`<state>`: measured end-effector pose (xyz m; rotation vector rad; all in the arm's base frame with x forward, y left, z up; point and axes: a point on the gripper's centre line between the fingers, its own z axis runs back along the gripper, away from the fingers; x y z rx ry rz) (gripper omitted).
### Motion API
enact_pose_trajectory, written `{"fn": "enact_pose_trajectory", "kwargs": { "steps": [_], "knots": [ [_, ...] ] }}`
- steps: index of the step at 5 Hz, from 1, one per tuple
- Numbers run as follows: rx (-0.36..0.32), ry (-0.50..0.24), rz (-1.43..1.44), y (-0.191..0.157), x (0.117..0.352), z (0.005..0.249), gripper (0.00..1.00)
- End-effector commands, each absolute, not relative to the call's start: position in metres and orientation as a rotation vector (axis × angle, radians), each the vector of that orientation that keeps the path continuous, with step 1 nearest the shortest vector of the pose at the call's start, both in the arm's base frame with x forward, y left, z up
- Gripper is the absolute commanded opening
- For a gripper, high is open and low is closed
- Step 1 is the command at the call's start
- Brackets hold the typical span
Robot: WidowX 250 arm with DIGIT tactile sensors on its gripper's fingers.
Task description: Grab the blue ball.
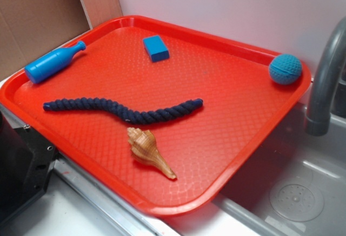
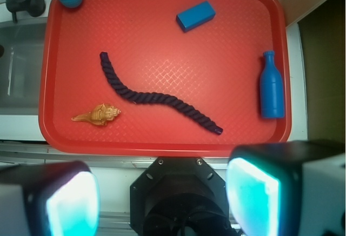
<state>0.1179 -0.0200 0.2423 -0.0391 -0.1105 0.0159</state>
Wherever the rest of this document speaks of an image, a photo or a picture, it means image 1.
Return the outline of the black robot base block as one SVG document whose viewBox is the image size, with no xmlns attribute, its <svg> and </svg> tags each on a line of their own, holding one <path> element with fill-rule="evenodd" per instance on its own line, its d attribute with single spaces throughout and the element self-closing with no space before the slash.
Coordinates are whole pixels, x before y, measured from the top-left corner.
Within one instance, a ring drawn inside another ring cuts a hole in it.
<svg viewBox="0 0 346 236">
<path fill-rule="evenodd" d="M 57 150 L 33 128 L 13 128 L 1 114 L 1 225 L 43 196 Z"/>
</svg>

